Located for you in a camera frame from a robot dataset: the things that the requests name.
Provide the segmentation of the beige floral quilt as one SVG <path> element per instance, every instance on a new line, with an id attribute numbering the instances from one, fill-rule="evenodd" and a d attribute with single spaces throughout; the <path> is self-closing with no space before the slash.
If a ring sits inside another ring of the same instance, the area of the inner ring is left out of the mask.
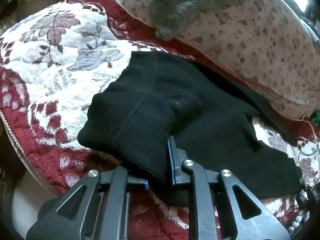
<path id="1" fill-rule="evenodd" d="M 114 0 L 176 38 L 266 97 L 282 115 L 298 119 L 319 109 L 319 49 L 305 23 L 283 0 L 238 0 L 214 9 L 173 11 L 171 0 Z"/>

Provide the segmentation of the red white floral blanket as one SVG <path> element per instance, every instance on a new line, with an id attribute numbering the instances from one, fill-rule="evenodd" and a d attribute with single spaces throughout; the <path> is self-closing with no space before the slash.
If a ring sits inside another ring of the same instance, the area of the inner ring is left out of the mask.
<path id="1" fill-rule="evenodd" d="M 1 119 L 17 155 L 43 187 L 63 194 L 89 168 L 106 170 L 116 163 L 82 147 L 76 137 L 94 94 L 119 77 L 132 51 L 183 56 L 242 83 L 194 47 L 176 39 L 160 42 L 154 32 L 112 0 L 71 0 L 2 34 Z M 315 151 L 319 132 L 307 118 L 285 119 L 303 152 L 262 120 L 253 120 L 259 139 L 294 158 L 310 186 L 319 183 L 319 151 L 307 156 Z M 129 239 L 187 239 L 187 208 L 168 207 L 148 192 L 131 199 Z"/>

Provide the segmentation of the black knit pants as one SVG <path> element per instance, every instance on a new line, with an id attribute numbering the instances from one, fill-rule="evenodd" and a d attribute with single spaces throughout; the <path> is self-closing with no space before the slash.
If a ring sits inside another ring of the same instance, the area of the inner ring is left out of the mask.
<path id="1" fill-rule="evenodd" d="M 258 141 L 259 117 L 291 145 L 297 141 L 269 101 L 196 61 L 134 51 L 120 77 L 95 94 L 78 142 L 113 155 L 164 196 L 170 184 L 167 140 L 212 171 L 232 171 L 258 198 L 300 191 L 301 169 Z"/>

